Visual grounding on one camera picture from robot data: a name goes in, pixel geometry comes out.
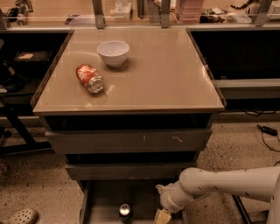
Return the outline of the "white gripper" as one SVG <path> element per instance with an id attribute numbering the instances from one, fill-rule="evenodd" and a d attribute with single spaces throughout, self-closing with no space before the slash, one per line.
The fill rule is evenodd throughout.
<path id="1" fill-rule="evenodd" d="M 158 209 L 153 224 L 168 224 L 172 214 L 182 210 L 186 205 L 186 194 L 179 183 L 169 185 L 156 185 L 160 195 L 160 204 L 164 209 Z"/>

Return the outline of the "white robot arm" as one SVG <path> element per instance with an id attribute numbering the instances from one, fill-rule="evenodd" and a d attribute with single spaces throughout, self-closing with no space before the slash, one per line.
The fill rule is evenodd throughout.
<path id="1" fill-rule="evenodd" d="M 156 185 L 161 209 L 153 224 L 168 224 L 172 214 L 211 192 L 227 193 L 270 203 L 266 224 L 280 223 L 280 167 L 234 171 L 183 170 L 175 183 Z"/>

